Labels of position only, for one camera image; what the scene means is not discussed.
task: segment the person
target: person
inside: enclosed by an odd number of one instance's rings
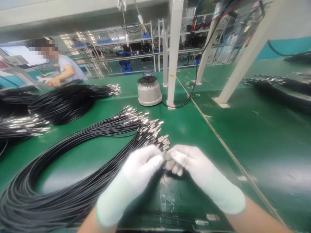
[[[224,212],[236,232],[293,233],[244,195],[199,148],[176,145],[168,153]],[[144,191],[163,162],[161,151],[154,145],[131,153],[120,172],[98,198],[95,208],[78,233],[114,233],[128,204]]]
[[[69,57],[61,55],[53,40],[45,38],[29,41],[29,49],[35,49],[44,55],[44,58],[58,62],[61,74],[54,77],[50,83],[54,86],[60,86],[61,82],[70,82],[75,79],[87,80],[81,68]]]

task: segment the red cable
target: red cable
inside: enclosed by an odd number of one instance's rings
[[[225,15],[228,15],[231,11],[233,11],[233,9],[239,4],[240,1],[242,1],[242,0],[237,1],[237,2],[234,4],[234,6],[233,6],[227,13],[225,13],[225,14],[223,14],[223,15],[221,15],[221,16],[218,16],[218,17],[216,17],[216,18],[214,18],[214,19],[212,19],[212,20],[209,20],[209,21],[203,23],[202,25],[199,25],[199,26],[195,27],[191,32],[195,31],[196,29],[198,29],[198,28],[200,28],[200,27],[202,27],[202,26],[204,26],[204,25],[206,25],[206,24],[208,24],[208,23],[210,23],[210,22],[212,22],[212,21],[214,21],[214,20],[216,20],[216,19],[220,19],[220,18],[224,17]]]
[[[191,26],[191,31],[190,31],[190,32],[192,32],[192,31],[193,31],[194,21],[195,21],[195,19],[196,19],[196,14],[197,14],[197,10],[198,10],[198,6],[199,6],[199,2],[200,2],[200,1],[198,1],[198,4],[197,4],[197,6],[196,6],[196,8],[195,8],[194,17],[193,17],[193,20],[192,20],[192,26]]]

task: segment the light blue shirt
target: light blue shirt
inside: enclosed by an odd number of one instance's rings
[[[75,71],[75,75],[74,76],[72,76],[71,78],[66,79],[67,82],[70,82],[70,81],[75,80],[75,79],[87,80],[87,77],[84,75],[84,73],[81,70],[81,68],[73,60],[71,60],[69,57],[67,57],[65,55],[59,55],[58,65],[59,65],[59,68],[60,68],[62,73],[65,71],[65,65],[67,65],[67,64],[71,65],[72,68]]]

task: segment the gloved hand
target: gloved hand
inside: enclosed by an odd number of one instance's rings
[[[176,145],[168,153],[189,171],[195,183],[224,213],[238,214],[245,209],[242,191],[227,180],[199,148]]]
[[[176,163],[175,160],[173,160],[170,153],[164,151],[163,157],[165,159],[165,169],[168,171],[172,171],[173,174],[177,174],[179,176],[182,175],[182,166],[178,163]]]
[[[163,161],[162,153],[155,145],[143,147],[129,155],[97,201],[97,219],[103,227],[113,226],[122,218],[126,207],[145,190]]]

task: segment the green workbench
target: green workbench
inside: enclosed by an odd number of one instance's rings
[[[306,73],[310,68],[282,59],[261,60],[253,63],[245,77],[288,75],[299,80],[292,73]],[[206,68],[193,100],[246,170],[259,195],[266,198],[272,215],[293,230],[310,232],[311,116],[243,83],[229,99],[230,108],[221,109],[212,97],[220,95],[233,69],[233,65]],[[195,69],[188,69],[179,76],[188,92],[193,73]]]
[[[265,64],[261,64],[260,73],[265,73],[264,66]],[[244,85],[235,91],[229,101],[232,107],[221,109],[211,100],[211,96],[219,95],[219,90],[223,88],[233,69],[233,65],[207,67],[202,79],[203,85],[195,90],[194,101],[175,110],[168,110],[161,104],[144,107],[138,103],[137,79],[141,74],[88,80],[87,83],[90,84],[119,84],[122,93],[97,101],[88,113],[75,122],[64,126],[51,126],[43,136],[31,138],[7,149],[0,158],[0,190],[3,190],[17,171],[53,143],[131,105],[139,111],[149,112],[150,119],[159,118],[164,121],[162,134],[169,135],[171,146],[198,146],[231,182],[268,213],[284,220],[294,229],[306,229],[306,220],[310,216],[307,215],[310,214],[308,203],[311,202],[302,201],[307,199],[310,191],[310,186],[306,185],[308,171],[296,167],[302,163],[300,165],[307,168],[310,164],[310,159],[306,157],[307,149],[311,145],[308,143],[310,136],[307,135],[311,132],[310,117],[263,99]],[[166,100],[167,88],[161,85],[163,73],[156,73],[156,76],[163,99]],[[191,80],[194,76],[193,68],[178,71],[177,77],[183,86],[176,82],[177,105],[186,100],[185,89],[191,91]],[[45,92],[49,87],[41,86],[40,89]],[[240,123],[245,127],[238,128]],[[130,138],[96,138],[77,146],[44,171],[37,182],[38,192],[53,192],[88,176],[120,151],[129,140]],[[242,172],[244,169],[251,179]],[[295,173],[297,171],[301,171],[301,176],[298,177],[299,174]],[[151,214],[153,211],[185,213],[189,215],[189,221],[155,216]],[[220,221],[210,221],[208,226],[196,225],[196,219],[207,220],[206,214],[219,215]],[[193,183],[187,172],[182,177],[176,177],[165,170],[160,170],[146,192],[129,206],[118,228],[233,231],[224,214]]]

